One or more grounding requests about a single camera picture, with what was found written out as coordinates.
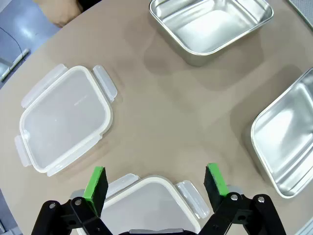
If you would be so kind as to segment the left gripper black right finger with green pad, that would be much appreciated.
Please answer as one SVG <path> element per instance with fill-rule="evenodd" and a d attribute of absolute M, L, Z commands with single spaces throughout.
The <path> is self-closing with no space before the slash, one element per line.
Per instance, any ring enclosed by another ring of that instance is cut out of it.
<path fill-rule="evenodd" d="M 216 163 L 206 166 L 204 186 L 213 214 L 199 234 L 225 235 L 233 224 L 242 225 L 248 235 L 286 234 L 271 198 L 257 194 L 249 199 L 230 191 Z"/>

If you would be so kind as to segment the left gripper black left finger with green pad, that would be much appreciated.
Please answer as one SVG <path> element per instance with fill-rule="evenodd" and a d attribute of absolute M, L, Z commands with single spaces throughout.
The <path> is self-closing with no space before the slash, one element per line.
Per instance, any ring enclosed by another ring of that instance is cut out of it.
<path fill-rule="evenodd" d="M 82 197 L 62 205 L 53 200 L 43 203 L 32 234 L 69 235 L 73 229 L 81 228 L 87 235 L 111 235 L 100 218 L 108 185 L 105 168 L 95 167 Z"/>

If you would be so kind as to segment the person's right hand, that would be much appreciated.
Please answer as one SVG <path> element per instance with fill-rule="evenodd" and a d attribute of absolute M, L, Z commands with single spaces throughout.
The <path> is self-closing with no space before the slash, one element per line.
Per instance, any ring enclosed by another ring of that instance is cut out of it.
<path fill-rule="evenodd" d="M 83 12 L 77 0 L 35 0 L 35 2 L 47 19 L 60 28 Z"/>

